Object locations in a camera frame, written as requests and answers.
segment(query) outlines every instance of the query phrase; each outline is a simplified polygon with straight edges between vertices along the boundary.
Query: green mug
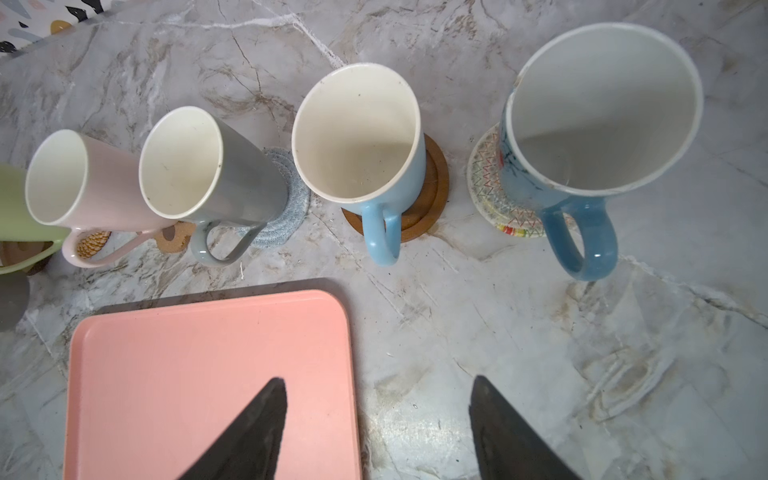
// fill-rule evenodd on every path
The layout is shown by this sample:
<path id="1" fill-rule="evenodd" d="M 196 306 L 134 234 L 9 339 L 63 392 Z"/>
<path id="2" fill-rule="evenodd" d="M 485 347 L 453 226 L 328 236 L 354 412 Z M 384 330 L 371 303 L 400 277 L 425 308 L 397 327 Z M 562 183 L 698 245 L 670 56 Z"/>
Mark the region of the green mug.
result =
<path id="1" fill-rule="evenodd" d="M 0 241 L 53 242 L 53 245 L 15 265 L 0 266 L 0 273 L 21 270 L 58 252 L 69 235 L 68 228 L 41 225 L 27 211 L 24 199 L 26 172 L 21 168 L 0 164 Z"/>

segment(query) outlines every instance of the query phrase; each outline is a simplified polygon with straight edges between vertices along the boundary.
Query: white marble surface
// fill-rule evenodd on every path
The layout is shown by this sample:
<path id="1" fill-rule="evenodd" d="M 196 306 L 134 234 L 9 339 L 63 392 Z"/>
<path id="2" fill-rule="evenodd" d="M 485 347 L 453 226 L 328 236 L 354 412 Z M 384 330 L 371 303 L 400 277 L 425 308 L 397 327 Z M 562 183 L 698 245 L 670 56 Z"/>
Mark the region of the white marble surface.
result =
<path id="1" fill-rule="evenodd" d="M 707 103 L 685 158 L 610 203 L 616 271 L 574 283 L 546 240 L 507 237 L 475 212 L 464 169 L 538 47 L 615 20 L 680 41 Z M 25 166 L 62 127 L 137 153 L 152 122 L 184 104 L 256 145 L 289 147 L 304 94 L 356 61 L 403 75 L 449 160 L 449 203 L 430 234 L 377 267 L 340 211 L 314 199 L 288 243 L 222 270 L 151 242 L 96 270 L 54 258 L 31 278 L 25 318 L 0 333 L 0 478 L 61 476 L 68 343 L 86 316 L 309 287 L 348 309 L 369 478 L 478 478 L 467 415 L 476 374 L 583 478 L 765 478 L 762 2 L 139 3 L 0 65 L 0 161 Z M 217 239 L 223 251 L 237 238 Z"/>

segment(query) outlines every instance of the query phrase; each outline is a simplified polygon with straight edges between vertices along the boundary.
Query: gray woven coaster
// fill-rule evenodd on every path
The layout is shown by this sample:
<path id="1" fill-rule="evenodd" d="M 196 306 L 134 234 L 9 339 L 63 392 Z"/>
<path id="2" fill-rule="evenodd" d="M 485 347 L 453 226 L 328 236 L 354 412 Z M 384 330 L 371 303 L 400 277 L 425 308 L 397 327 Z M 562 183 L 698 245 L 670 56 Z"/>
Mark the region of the gray woven coaster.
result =
<path id="1" fill-rule="evenodd" d="M 263 152 L 280 170 L 288 184 L 288 203 L 280 216 L 269 222 L 251 242 L 251 245 L 259 248 L 275 247 L 287 242 L 310 209 L 310 189 L 301 180 L 291 152 L 285 148 L 265 148 Z M 242 237 L 248 230 L 249 227 L 237 228 L 237 234 Z"/>

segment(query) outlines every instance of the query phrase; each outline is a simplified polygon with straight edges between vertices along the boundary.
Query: light blue mug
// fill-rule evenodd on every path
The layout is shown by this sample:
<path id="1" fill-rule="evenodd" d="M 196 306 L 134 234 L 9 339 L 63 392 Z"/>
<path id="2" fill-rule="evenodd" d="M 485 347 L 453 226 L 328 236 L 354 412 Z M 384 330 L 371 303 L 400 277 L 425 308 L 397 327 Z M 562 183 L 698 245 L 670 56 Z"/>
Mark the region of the light blue mug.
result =
<path id="1" fill-rule="evenodd" d="M 658 178 L 690 146 L 703 108 L 686 52 L 658 31 L 602 23 L 569 31 L 525 64 L 499 124 L 502 187 L 535 210 L 577 280 L 616 266 L 605 199 Z M 579 252 L 563 214 L 584 241 Z"/>
<path id="2" fill-rule="evenodd" d="M 426 172 L 419 103 L 408 83 L 373 63 L 331 72 L 296 113 L 291 147 L 304 183 L 362 216 L 373 261 L 393 265 L 402 213 L 419 196 Z"/>

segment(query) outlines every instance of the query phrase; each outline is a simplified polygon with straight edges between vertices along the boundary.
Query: pink tray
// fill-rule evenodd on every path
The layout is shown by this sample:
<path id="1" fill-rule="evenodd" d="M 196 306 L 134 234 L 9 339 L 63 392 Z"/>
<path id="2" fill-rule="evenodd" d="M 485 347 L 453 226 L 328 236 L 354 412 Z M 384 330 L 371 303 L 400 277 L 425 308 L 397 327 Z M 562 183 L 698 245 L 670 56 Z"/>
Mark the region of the pink tray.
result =
<path id="1" fill-rule="evenodd" d="M 111 313 L 71 343 L 65 480 L 174 480 L 273 376 L 276 478 L 361 478 L 349 324 L 318 290 Z"/>

